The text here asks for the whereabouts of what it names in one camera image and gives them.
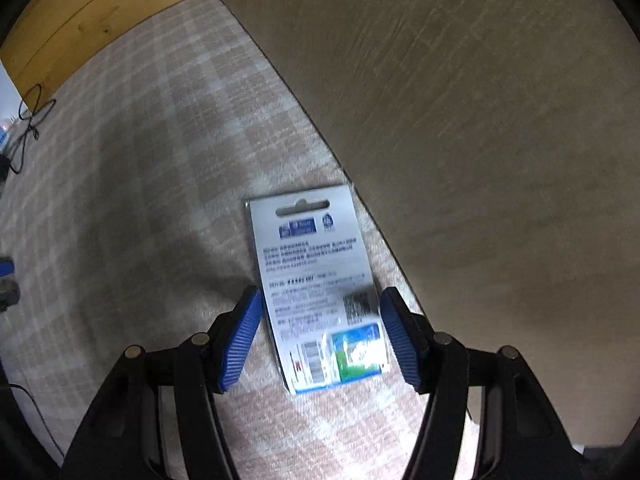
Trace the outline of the blue white blister card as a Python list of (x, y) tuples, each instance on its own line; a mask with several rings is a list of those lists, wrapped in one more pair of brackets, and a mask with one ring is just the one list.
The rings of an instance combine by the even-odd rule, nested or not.
[(254, 198), (246, 206), (288, 391), (302, 394), (385, 372), (378, 292), (350, 187)]

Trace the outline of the beige wooden cabinet panel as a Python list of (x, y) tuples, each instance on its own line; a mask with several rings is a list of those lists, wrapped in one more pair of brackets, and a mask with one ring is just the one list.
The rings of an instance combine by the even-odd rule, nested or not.
[(639, 43), (612, 0), (222, 0), (435, 327), (523, 352), (573, 441), (639, 415)]

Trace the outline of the pine wood board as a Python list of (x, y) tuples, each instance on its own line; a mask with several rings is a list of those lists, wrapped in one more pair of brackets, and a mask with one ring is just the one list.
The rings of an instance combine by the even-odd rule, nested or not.
[(183, 0), (30, 0), (1, 46), (25, 103), (43, 99), (124, 32)]

